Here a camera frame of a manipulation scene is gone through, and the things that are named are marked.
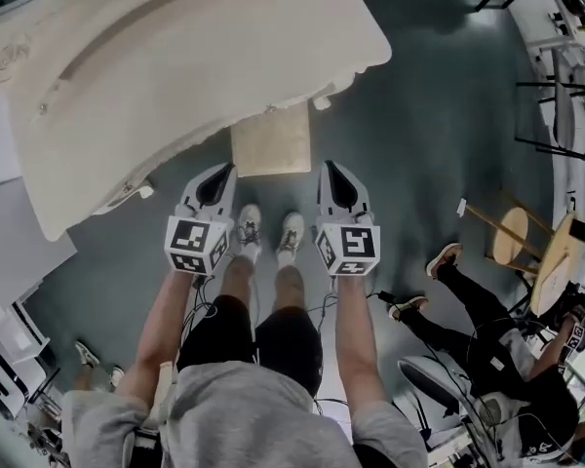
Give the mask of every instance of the gray floor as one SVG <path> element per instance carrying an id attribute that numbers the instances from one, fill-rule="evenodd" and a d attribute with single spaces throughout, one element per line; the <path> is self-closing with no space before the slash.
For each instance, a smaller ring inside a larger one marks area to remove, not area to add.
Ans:
<path id="1" fill-rule="evenodd" d="M 382 259 L 369 290 L 398 296 L 427 293 L 431 319 L 471 331 L 465 310 L 444 287 L 426 278 L 424 264 L 448 240 L 460 239 L 462 270 L 509 303 L 517 278 L 483 259 L 487 229 L 459 219 L 461 196 L 491 214 L 502 212 L 503 185 L 545 217 L 552 211 L 550 157 L 513 141 L 514 134 L 541 136 L 544 127 L 530 94 L 518 96 L 517 80 L 531 77 L 527 53 L 506 11 L 471 14 L 478 0 L 365 0 L 393 49 L 387 64 L 369 70 L 332 99 L 331 109 L 311 112 L 313 171 L 309 175 L 245 178 L 236 206 L 258 202 L 268 243 L 257 266 L 260 319 L 270 311 L 275 261 L 287 211 L 316 216 L 317 170 L 334 159 L 368 187 L 381 225 Z M 69 388 L 78 371 L 73 341 L 85 339 L 111 366 L 128 367 L 141 326 L 167 263 L 163 238 L 167 216 L 191 177 L 231 159 L 229 133 L 177 155 L 151 176 L 156 193 L 118 210 L 89 218 L 70 230 L 79 253 L 49 276 L 28 302 L 49 336 Z M 308 238 L 298 255 L 310 307 L 321 304 L 329 280 Z M 216 294 L 209 285 L 208 298 Z M 407 328 L 370 301 L 381 371 L 389 391 L 398 386 L 396 359 L 424 347 Z M 333 356 L 334 308 L 324 324 L 324 397 L 341 396 Z M 320 311 L 313 312 L 318 322 Z"/>

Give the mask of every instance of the sleeve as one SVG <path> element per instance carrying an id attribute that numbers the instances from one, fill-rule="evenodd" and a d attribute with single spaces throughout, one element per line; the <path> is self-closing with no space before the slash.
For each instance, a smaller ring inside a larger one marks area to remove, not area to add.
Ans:
<path id="1" fill-rule="evenodd" d="M 353 449 L 363 466 L 367 466 L 365 459 L 370 461 L 384 456 L 398 468 L 428 466 L 422 437 L 408 419 L 387 402 L 371 403 L 357 410 L 351 419 L 351 431 Z"/>
<path id="2" fill-rule="evenodd" d="M 578 425 L 578 405 L 556 366 L 529 382 L 531 403 L 518 413 L 524 456 L 560 450 Z"/>
<path id="3" fill-rule="evenodd" d="M 148 415 L 145 402 L 108 392 L 68 392 L 62 434 L 73 468 L 121 468 L 126 439 Z"/>

